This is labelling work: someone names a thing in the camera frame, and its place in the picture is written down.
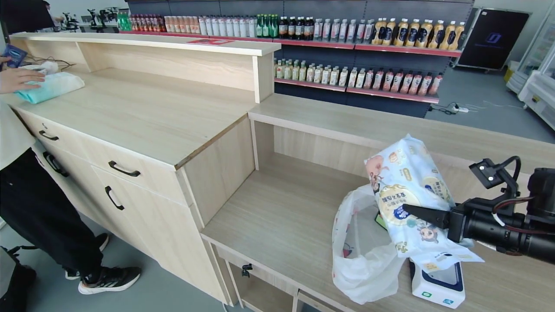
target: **white plastic bag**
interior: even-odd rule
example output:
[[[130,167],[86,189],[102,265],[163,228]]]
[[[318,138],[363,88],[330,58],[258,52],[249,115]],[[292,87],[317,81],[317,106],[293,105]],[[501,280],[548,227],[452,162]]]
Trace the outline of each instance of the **white plastic bag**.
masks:
[[[397,293],[404,258],[397,257],[387,231],[374,219],[378,207],[370,185],[349,192],[332,232],[335,286],[358,304]]]

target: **black drawer handle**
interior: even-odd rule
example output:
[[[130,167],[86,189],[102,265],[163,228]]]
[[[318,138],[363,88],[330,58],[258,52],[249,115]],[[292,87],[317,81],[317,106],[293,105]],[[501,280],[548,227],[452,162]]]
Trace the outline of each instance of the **black drawer handle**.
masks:
[[[52,155],[50,152],[44,152],[42,153],[42,156],[44,156],[46,162],[50,165],[50,167],[52,167],[52,169],[54,169],[55,172],[61,174],[65,178],[69,177],[69,173],[58,164],[58,161],[56,160],[56,157],[54,157],[54,155]]]
[[[118,168],[115,167],[115,165],[117,165],[117,164],[118,164],[118,163],[116,163],[116,162],[113,161],[113,160],[110,160],[110,162],[108,163],[108,165],[110,166],[110,168],[112,168],[112,169],[114,169],[114,170],[116,170],[116,171],[119,171],[119,172],[121,172],[121,173],[124,173],[124,174],[126,174],[126,175],[130,175],[130,176],[132,176],[132,177],[138,177],[139,174],[140,174],[140,172],[139,172],[138,170],[135,170],[135,171],[133,171],[133,172],[127,172],[127,171],[123,171],[123,170],[121,170],[121,169],[118,169]]]
[[[42,135],[43,137],[45,137],[45,138],[47,138],[47,139],[49,139],[49,140],[51,140],[51,141],[60,140],[60,138],[58,138],[58,137],[49,137],[49,136],[45,135],[45,133],[46,133],[46,132],[45,132],[44,130],[41,130],[41,131],[38,132],[38,134]]]
[[[112,191],[112,188],[110,186],[105,187],[104,190],[106,191],[106,195],[108,196],[108,198],[110,199],[110,201],[112,202],[112,204],[114,204],[114,206],[116,208],[118,208],[119,210],[125,209],[125,207],[123,207],[123,205],[120,205],[120,206],[116,205],[116,203],[114,202],[114,200],[110,196],[110,192]]]

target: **human hand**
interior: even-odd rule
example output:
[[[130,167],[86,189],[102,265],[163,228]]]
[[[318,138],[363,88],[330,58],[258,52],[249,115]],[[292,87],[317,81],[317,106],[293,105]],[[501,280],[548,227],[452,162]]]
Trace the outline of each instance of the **human hand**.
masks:
[[[40,88],[37,84],[27,84],[30,81],[44,81],[44,74],[24,68],[8,68],[0,72],[0,94],[12,93],[17,90]]]

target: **cabinet door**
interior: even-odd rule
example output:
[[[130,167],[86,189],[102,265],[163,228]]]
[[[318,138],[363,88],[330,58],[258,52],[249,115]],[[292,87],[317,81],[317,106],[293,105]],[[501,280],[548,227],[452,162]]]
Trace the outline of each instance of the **cabinet door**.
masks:
[[[162,268],[216,299],[223,289],[196,228],[189,207],[136,184],[93,168]]]

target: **logo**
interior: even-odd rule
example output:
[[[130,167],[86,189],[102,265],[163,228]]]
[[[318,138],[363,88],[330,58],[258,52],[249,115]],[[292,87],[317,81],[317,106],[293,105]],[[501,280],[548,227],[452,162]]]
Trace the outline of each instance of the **logo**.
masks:
[[[490,33],[487,38],[486,38],[486,42],[487,43],[497,43],[500,39],[501,39],[501,34],[500,33]]]

